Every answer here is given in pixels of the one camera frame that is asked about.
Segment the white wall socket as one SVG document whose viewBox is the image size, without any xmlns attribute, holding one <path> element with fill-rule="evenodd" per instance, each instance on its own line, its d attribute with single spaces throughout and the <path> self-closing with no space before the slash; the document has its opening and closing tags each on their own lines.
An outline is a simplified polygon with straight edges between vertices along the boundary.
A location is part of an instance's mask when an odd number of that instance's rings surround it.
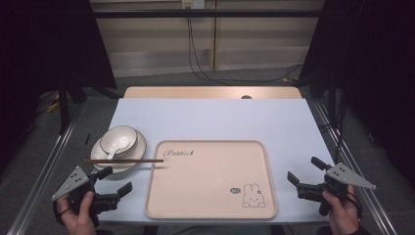
<svg viewBox="0 0 415 235">
<path fill-rule="evenodd" d="M 206 7 L 205 0 L 181 0 L 183 9 L 204 9 Z"/>
</svg>

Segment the white bowl with dark rim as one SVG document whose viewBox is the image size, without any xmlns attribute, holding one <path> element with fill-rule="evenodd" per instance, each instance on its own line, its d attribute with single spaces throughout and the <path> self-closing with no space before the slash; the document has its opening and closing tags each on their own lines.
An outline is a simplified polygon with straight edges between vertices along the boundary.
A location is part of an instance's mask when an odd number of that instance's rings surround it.
<svg viewBox="0 0 415 235">
<path fill-rule="evenodd" d="M 101 149 L 106 153 L 121 154 L 129 149 L 137 141 L 137 133 L 133 127 L 119 125 L 109 129 L 101 138 Z"/>
</svg>

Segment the pale blue table mat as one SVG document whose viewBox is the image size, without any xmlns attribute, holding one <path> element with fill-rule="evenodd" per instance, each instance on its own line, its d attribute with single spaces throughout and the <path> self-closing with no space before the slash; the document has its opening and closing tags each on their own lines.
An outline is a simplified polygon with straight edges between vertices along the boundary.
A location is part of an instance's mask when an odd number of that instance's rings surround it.
<svg viewBox="0 0 415 235">
<path fill-rule="evenodd" d="M 137 128 L 147 141 L 146 160 L 156 159 L 162 141 L 258 141 L 266 151 L 277 213 L 268 219 L 159 219 L 146 213 L 146 202 L 154 164 L 141 164 L 123 176 L 98 183 L 99 192 L 110 192 L 117 182 L 131 182 L 133 190 L 117 210 L 104 212 L 105 222 L 141 224 L 283 224 L 319 222 L 318 204 L 301 200 L 288 181 L 292 172 L 312 184 L 323 174 L 310 162 L 332 159 L 314 117 L 303 99 L 122 99 L 113 125 Z"/>
</svg>

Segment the person's right hand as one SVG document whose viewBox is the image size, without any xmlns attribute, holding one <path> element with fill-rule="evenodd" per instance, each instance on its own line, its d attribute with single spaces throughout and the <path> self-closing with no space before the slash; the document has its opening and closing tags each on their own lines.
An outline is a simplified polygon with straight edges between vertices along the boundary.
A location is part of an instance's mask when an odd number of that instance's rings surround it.
<svg viewBox="0 0 415 235">
<path fill-rule="evenodd" d="M 340 201 L 328 191 L 324 191 L 322 196 L 332 207 L 329 211 L 332 235 L 352 235 L 359 230 L 358 208 L 354 199 Z"/>
</svg>

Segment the black curtain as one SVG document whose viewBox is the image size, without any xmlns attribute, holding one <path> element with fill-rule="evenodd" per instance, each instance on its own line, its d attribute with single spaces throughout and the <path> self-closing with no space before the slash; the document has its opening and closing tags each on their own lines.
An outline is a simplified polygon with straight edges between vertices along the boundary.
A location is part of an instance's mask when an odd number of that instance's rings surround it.
<svg viewBox="0 0 415 235">
<path fill-rule="evenodd" d="M 346 95 L 415 184 L 415 0 L 325 0 L 300 73 L 314 97 Z"/>
<path fill-rule="evenodd" d="M 35 119 L 40 96 L 115 88 L 90 0 L 0 0 L 0 172 Z"/>
</svg>

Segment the white plate with dark rim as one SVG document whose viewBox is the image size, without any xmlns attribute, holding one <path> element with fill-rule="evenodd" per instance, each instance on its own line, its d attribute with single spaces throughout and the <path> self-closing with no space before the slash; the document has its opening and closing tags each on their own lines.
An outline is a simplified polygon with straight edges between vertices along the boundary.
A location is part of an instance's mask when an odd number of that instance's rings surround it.
<svg viewBox="0 0 415 235">
<path fill-rule="evenodd" d="M 146 152 L 146 139 L 144 136 L 137 131 L 137 141 L 133 144 L 133 146 L 123 152 L 118 153 L 114 155 L 115 160 L 141 160 Z M 100 140 L 97 140 L 94 144 L 91 153 L 90 153 L 90 159 L 91 160 L 105 160 L 107 158 L 108 154 L 102 150 L 100 145 Z M 113 168 L 113 173 L 121 173 L 124 171 L 127 171 L 134 166 L 136 166 L 136 163 L 127 163 L 127 164 L 94 164 L 94 167 L 97 170 L 101 170 L 107 166 L 111 166 Z"/>
</svg>

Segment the white ceramic spoon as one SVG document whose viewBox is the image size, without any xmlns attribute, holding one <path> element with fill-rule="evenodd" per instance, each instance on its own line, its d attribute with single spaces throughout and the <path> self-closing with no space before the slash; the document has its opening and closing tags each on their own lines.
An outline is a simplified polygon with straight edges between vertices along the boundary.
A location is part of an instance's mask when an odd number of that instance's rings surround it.
<svg viewBox="0 0 415 235">
<path fill-rule="evenodd" d="M 107 159 L 111 160 L 118 150 L 127 147 L 129 145 L 129 143 L 130 143 L 130 141 L 127 138 L 124 138 L 124 137 L 119 138 L 117 141 L 114 142 L 113 147 L 111 148 L 110 152 L 108 153 Z"/>
</svg>

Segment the aluminium floor rail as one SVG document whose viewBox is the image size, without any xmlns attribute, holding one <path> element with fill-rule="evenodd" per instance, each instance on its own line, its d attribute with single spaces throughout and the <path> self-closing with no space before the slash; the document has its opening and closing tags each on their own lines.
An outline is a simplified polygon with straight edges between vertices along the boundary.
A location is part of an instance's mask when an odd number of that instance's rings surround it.
<svg viewBox="0 0 415 235">
<path fill-rule="evenodd" d="M 373 183 L 369 183 L 364 177 L 364 174 L 353 157 L 347 143 L 343 140 L 341 132 L 334 126 L 333 122 L 329 120 L 328 108 L 320 100 L 315 101 L 314 106 L 319 116 L 322 118 L 323 123 L 327 125 L 327 131 L 335 144 L 337 153 L 333 155 L 333 159 L 336 163 L 346 165 L 349 168 L 349 172 L 352 174 L 352 178 L 346 178 L 346 183 L 353 185 L 357 189 L 367 210 L 377 224 L 380 234 L 398 235 L 387 212 L 375 194 L 378 187 Z"/>
<path fill-rule="evenodd" d="M 50 150 L 45 154 L 46 159 L 44 161 L 39 161 L 41 165 L 39 173 L 30 175 L 30 177 L 34 179 L 33 184 L 31 186 L 26 184 L 26 187 L 29 189 L 29 193 L 21 203 L 20 209 L 6 235 L 24 235 L 26 232 L 36 209 L 40 205 L 40 201 L 44 195 L 44 190 L 49 184 L 53 171 L 55 170 L 61 154 L 70 139 L 82 109 L 83 105 L 75 105 L 72 114 L 69 116 L 68 123 L 61 124 L 60 133 L 54 136 L 54 142 L 46 146 L 39 145 L 40 150 L 34 151 L 36 156 L 42 156 L 42 151 L 47 147 L 50 148 Z"/>
</svg>

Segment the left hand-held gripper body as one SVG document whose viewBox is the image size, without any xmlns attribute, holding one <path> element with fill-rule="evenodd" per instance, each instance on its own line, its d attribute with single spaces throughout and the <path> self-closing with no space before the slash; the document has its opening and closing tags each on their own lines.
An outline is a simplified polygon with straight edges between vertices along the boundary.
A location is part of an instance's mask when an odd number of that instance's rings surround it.
<svg viewBox="0 0 415 235">
<path fill-rule="evenodd" d="M 98 215 L 101 212 L 108 212 L 117 209 L 117 204 L 120 201 L 117 191 L 112 194 L 97 193 L 95 191 L 95 183 L 97 180 L 98 178 L 96 177 L 96 172 L 87 175 L 80 166 L 77 166 L 68 178 L 60 185 L 58 190 L 52 196 L 55 218 L 60 224 L 64 225 L 61 220 L 61 214 L 58 212 L 57 202 L 64 196 L 68 197 L 69 207 L 75 213 L 79 213 L 83 197 L 87 192 L 93 192 L 94 197 L 92 205 L 89 209 L 89 216 L 95 227 L 100 225 Z"/>
</svg>

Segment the black metal stand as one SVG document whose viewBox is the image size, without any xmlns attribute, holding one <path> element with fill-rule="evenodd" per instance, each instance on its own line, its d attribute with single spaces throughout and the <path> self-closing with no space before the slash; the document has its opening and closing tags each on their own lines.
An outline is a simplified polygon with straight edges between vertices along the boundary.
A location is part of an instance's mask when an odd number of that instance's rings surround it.
<svg viewBox="0 0 415 235">
<path fill-rule="evenodd" d="M 68 96 L 71 96 L 75 103 L 83 103 L 86 101 L 86 95 L 80 81 L 70 73 L 64 73 L 61 76 L 58 92 L 61 114 L 60 133 L 63 134 L 69 126 Z"/>
<path fill-rule="evenodd" d="M 321 98 L 328 92 L 328 116 L 329 123 L 337 127 L 337 93 L 336 76 L 330 70 L 319 70 L 310 83 L 310 95 L 312 98 Z"/>
</svg>

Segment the pink tray with rabbit print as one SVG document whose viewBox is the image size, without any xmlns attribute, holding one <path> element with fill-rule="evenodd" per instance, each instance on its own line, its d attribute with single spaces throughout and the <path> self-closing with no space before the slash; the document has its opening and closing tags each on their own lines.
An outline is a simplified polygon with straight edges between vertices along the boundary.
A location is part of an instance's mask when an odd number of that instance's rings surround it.
<svg viewBox="0 0 415 235">
<path fill-rule="evenodd" d="M 146 213 L 159 219 L 268 219 L 277 204 L 258 141 L 162 141 Z"/>
</svg>

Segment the brown wooden chopstick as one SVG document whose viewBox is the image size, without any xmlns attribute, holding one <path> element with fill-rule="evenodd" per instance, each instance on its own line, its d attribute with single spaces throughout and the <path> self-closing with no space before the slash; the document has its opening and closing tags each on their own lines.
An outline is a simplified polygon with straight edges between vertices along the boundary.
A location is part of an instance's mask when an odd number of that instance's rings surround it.
<svg viewBox="0 0 415 235">
<path fill-rule="evenodd" d="M 121 159 L 121 160 L 84 160 L 86 164 L 132 164 L 132 163 L 163 163 L 163 160 Z"/>
</svg>

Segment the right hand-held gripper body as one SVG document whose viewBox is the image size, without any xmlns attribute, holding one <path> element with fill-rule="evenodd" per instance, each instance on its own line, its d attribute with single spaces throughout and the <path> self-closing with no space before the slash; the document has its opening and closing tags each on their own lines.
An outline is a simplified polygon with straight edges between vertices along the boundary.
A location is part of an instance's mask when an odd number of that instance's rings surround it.
<svg viewBox="0 0 415 235">
<path fill-rule="evenodd" d="M 298 197 L 313 202 L 319 202 L 319 213 L 326 216 L 331 210 L 331 205 L 324 199 L 322 193 L 328 191 L 340 201 L 348 199 L 349 185 L 376 190 L 377 187 L 345 166 L 343 163 L 331 165 L 331 168 L 324 170 L 324 182 L 317 185 L 300 183 L 297 188 Z"/>
</svg>

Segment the black horizontal frame bar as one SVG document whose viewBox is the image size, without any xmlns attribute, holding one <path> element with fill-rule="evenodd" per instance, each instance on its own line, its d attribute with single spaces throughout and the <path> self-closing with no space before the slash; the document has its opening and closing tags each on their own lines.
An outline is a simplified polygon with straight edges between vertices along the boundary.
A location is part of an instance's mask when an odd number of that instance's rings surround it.
<svg viewBox="0 0 415 235">
<path fill-rule="evenodd" d="M 98 10 L 98 19 L 126 18 L 320 18 L 322 10 Z"/>
</svg>

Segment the light wooden table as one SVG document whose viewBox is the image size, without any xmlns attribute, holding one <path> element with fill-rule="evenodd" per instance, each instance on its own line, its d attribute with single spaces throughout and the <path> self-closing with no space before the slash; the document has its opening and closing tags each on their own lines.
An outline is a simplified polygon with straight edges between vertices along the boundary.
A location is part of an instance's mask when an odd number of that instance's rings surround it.
<svg viewBox="0 0 415 235">
<path fill-rule="evenodd" d="M 282 86 L 132 86 L 124 98 L 301 99 L 296 87 Z"/>
</svg>

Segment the person's left hand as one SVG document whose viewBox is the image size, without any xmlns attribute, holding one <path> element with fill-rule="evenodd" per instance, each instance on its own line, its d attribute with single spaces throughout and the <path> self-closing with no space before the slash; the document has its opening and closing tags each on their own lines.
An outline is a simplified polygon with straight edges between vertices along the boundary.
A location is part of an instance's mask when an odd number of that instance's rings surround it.
<svg viewBox="0 0 415 235">
<path fill-rule="evenodd" d="M 87 192 L 83 197 L 79 213 L 75 213 L 70 207 L 68 197 L 64 196 L 58 200 L 61 220 L 67 228 L 69 235 L 97 235 L 94 223 L 89 216 L 89 209 L 94 194 Z"/>
</svg>

